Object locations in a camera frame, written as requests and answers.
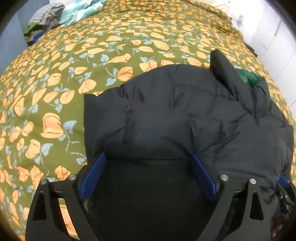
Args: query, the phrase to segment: green bedsheet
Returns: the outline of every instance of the green bedsheet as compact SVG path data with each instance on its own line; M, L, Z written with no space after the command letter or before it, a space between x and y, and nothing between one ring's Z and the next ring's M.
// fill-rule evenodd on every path
M107 1L97 15L48 32L19 55L0 78L0 207L21 239L39 181L63 180L86 163L84 93L99 95L167 64L208 68L216 48L236 68L264 76L272 99L295 127L279 89L241 33L207 4ZM61 210L75 235L63 204Z

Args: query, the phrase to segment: bed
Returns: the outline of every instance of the bed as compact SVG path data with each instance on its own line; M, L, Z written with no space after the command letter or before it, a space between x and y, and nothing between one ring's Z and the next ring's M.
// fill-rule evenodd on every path
M83 94L100 95L168 64L209 67L220 49L236 68L264 76L272 99L296 129L279 89L221 10L197 1L107 1L103 10L42 36L0 78L0 207L25 239L42 178L64 180L86 164ZM295 157L292 177L296 184ZM61 210L76 235L66 206Z

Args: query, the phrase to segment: leaf pattern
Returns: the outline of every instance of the leaf pattern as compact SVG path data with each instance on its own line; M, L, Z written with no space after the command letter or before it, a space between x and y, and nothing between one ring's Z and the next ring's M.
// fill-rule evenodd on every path
M98 15L52 29L20 54L0 77L0 208L20 239L40 180L64 180L86 164L84 93L99 96L168 64L209 68L214 49L236 68L265 77L272 100L296 129L242 34L223 12L200 1L106 1ZM296 154L291 176L296 184ZM60 208L76 235L66 206Z

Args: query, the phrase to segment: gray striped fabric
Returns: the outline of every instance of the gray striped fabric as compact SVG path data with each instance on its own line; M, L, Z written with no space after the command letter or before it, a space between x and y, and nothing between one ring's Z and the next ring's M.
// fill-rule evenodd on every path
M37 10L28 22L28 26L33 23L38 23L39 25L45 25L48 17L52 17L55 13L65 6L63 3L50 3Z

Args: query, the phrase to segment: black fabric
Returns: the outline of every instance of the black fabric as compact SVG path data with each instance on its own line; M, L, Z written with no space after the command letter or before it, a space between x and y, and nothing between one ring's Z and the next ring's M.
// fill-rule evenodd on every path
M215 206L188 166L191 153L241 183L255 178L270 218L289 178L293 130L261 78L254 89L218 51L210 69L169 65L98 97L85 95L85 147L106 168L88 211L106 241L196 240Z

